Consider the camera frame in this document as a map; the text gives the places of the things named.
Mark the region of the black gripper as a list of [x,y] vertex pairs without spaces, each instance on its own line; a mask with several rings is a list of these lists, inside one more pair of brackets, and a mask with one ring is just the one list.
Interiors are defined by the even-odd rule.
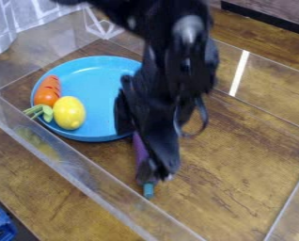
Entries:
[[164,70],[144,57],[133,74],[120,77],[115,99],[115,128],[120,136],[137,132],[149,154],[149,169],[159,181],[168,181],[182,164],[174,124],[178,97],[171,96]]

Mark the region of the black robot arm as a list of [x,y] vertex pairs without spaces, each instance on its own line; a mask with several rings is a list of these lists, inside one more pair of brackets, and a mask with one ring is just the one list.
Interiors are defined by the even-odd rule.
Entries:
[[51,0],[63,6],[85,3],[144,41],[141,65],[120,77],[115,99],[116,129],[133,131],[147,151],[137,180],[166,181],[182,165],[182,130],[198,112],[208,113],[204,94],[216,84],[219,51],[210,37],[207,0]]

